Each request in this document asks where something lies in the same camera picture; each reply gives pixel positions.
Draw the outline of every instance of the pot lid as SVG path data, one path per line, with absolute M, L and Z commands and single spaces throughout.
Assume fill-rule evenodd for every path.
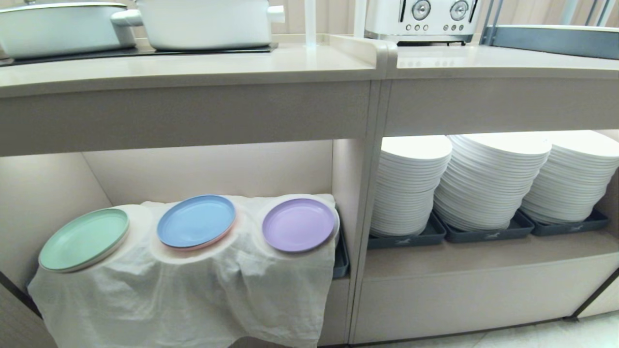
M 123 4 L 119 4 L 117 2 L 57 2 L 57 3 L 51 3 L 51 4 L 36 4 L 36 5 L 8 7 L 5 9 L 0 9 L 0 14 L 6 13 L 6 12 L 14 12 L 14 11 L 49 9 L 49 8 L 54 8 L 54 7 L 87 7 L 87 6 L 113 6 L 113 7 L 121 7 L 123 9 L 127 8 L 127 6 Z

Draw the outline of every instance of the dark tray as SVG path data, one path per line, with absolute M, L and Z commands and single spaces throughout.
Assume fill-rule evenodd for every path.
M 333 279 L 344 278 L 348 274 L 350 260 L 348 258 L 348 249 L 346 249 L 346 241 L 344 232 L 340 228 L 340 238 L 335 247 L 335 264 L 333 265 Z
M 156 51 L 150 47 L 135 47 L 124 48 L 121 50 L 90 52 L 69 54 L 66 56 L 52 56 L 33 59 L 13 60 L 10 58 L 0 59 L 0 67 L 15 66 L 34 63 L 49 63 L 57 61 L 75 61 L 80 59 L 94 58 L 115 58 L 115 57 L 132 57 L 132 56 L 169 56 L 169 55 L 189 55 L 189 54 L 224 54 L 224 53 L 270 53 L 277 48 L 277 42 L 271 43 L 268 46 L 248 47 L 248 48 L 230 48 L 219 50 L 202 50 L 202 51 Z
M 383 249 L 383 248 L 402 248 L 405 246 L 427 246 L 436 245 L 443 242 L 446 235 L 443 224 L 438 220 L 433 213 L 430 214 L 428 225 L 422 234 L 417 236 L 402 236 L 392 238 L 378 238 L 370 235 L 368 240 L 368 249 Z
M 462 231 L 445 224 L 442 220 L 441 222 L 447 230 L 447 237 L 445 237 L 445 239 L 451 243 L 472 243 L 475 241 L 525 238 L 535 227 L 533 222 L 520 211 L 517 211 L 516 215 L 511 219 L 509 227 L 502 231 Z
M 560 225 L 547 225 L 541 222 L 537 222 L 529 218 L 535 225 L 535 229 L 531 234 L 536 236 L 554 236 L 554 235 L 566 235 L 569 233 L 579 233 L 586 231 L 600 230 L 608 225 L 610 222 L 608 217 L 601 212 L 593 209 L 591 215 L 583 222 L 575 222 L 573 224 L 560 224 Z

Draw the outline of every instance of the toaster button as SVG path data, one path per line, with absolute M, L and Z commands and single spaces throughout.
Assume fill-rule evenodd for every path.
M 424 20 L 428 17 L 428 14 L 430 14 L 430 2 L 428 0 L 419 0 L 413 5 L 413 18 Z

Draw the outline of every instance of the plate stack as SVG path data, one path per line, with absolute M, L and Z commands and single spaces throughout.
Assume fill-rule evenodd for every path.
M 48 271 L 76 272 L 113 254 L 129 235 L 129 215 L 122 209 L 89 212 L 59 229 L 45 243 L 39 264 Z
M 384 138 L 372 235 L 421 234 L 432 212 L 434 190 L 450 158 L 451 143 L 445 136 Z
M 435 192 L 436 213 L 464 231 L 504 230 L 546 162 L 537 133 L 449 136 L 454 150 Z
M 522 202 L 522 211 L 545 224 L 586 219 L 619 166 L 619 143 L 593 131 L 547 132 L 548 162 Z

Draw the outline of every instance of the cabinet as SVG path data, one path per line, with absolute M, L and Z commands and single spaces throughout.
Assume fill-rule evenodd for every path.
M 0 68 L 0 213 L 12 217 L 0 219 L 0 271 L 24 289 L 45 240 L 76 215 L 200 193 L 335 196 L 351 270 L 332 283 L 324 345 L 569 316 L 619 267 L 616 224 L 366 250 L 383 137 L 619 129 L 619 62 L 337 35 L 313 50 L 302 39 L 279 37 L 266 55 Z M 607 293 L 581 314 L 616 308 L 604 300 L 616 284 Z

